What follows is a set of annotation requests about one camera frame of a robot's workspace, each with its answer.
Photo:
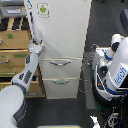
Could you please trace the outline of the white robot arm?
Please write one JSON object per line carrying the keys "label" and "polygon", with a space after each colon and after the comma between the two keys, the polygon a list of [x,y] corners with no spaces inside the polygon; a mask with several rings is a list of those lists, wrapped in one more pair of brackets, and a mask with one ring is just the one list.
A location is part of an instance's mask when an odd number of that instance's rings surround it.
{"label": "white robot arm", "polygon": [[38,56],[44,47],[43,41],[29,42],[29,56],[25,68],[11,79],[11,84],[0,91],[0,128],[18,128],[17,123],[25,116],[25,94],[38,66]]}

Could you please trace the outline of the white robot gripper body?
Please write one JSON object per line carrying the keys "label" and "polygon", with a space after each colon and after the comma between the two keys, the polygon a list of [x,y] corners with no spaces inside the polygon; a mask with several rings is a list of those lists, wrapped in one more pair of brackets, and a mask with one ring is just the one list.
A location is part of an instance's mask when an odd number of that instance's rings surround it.
{"label": "white robot gripper body", "polygon": [[41,54],[43,47],[44,47],[43,41],[34,42],[33,40],[30,40],[28,44],[29,52],[30,53],[35,52],[37,55]]}

